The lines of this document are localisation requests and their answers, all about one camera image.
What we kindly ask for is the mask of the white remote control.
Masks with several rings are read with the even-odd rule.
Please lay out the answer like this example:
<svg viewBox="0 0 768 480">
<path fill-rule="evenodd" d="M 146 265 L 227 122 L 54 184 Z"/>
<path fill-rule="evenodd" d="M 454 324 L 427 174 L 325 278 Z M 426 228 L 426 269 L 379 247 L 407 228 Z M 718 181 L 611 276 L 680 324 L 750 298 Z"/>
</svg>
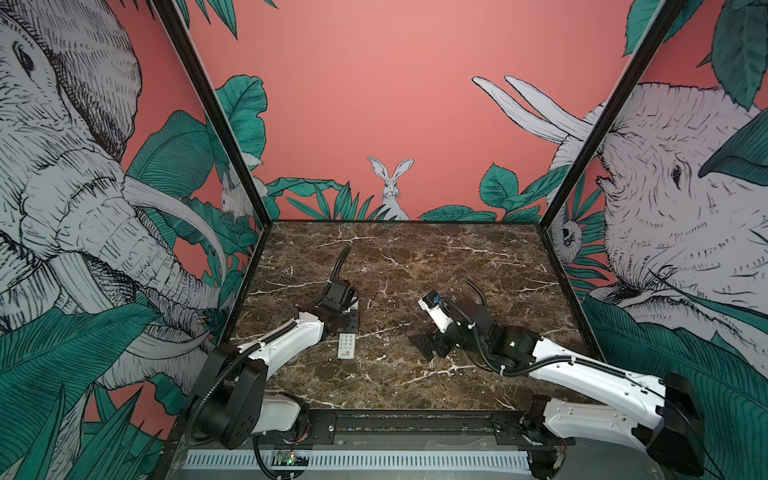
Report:
<svg viewBox="0 0 768 480">
<path fill-rule="evenodd" d="M 356 335 L 354 333 L 340 333 L 338 335 L 337 358 L 352 360 L 355 358 Z"/>
</svg>

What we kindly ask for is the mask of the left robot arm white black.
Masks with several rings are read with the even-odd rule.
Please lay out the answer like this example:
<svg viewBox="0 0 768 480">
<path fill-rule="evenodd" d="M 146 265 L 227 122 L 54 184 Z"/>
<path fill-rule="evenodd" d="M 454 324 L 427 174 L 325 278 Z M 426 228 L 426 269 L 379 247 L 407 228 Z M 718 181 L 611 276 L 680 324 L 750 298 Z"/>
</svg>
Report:
<svg viewBox="0 0 768 480">
<path fill-rule="evenodd" d="M 289 394 L 268 395 L 266 383 L 282 366 L 356 319 L 358 292 L 331 280 L 321 295 L 296 305 L 280 327 L 239 346 L 221 344 L 209 354 L 190 394 L 183 440 L 189 447 L 215 442 L 234 449 L 257 432 L 295 428 L 302 405 Z"/>
</svg>

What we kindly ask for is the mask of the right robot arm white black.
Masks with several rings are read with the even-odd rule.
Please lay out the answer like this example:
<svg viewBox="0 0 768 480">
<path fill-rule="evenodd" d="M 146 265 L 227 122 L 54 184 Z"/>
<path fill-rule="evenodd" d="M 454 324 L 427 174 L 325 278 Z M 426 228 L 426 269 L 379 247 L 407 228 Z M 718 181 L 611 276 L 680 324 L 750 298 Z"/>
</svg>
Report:
<svg viewBox="0 0 768 480">
<path fill-rule="evenodd" d="M 677 474 L 704 475 L 704 418 L 686 377 L 624 370 L 524 327 L 500 326 L 486 300 L 458 305 L 431 291 L 418 305 L 436 327 L 409 338 L 426 360 L 462 350 L 478 355 L 476 366 L 486 372 L 553 383 L 592 399 L 586 405 L 538 397 L 521 419 L 535 441 L 581 437 L 623 445 Z"/>
</svg>

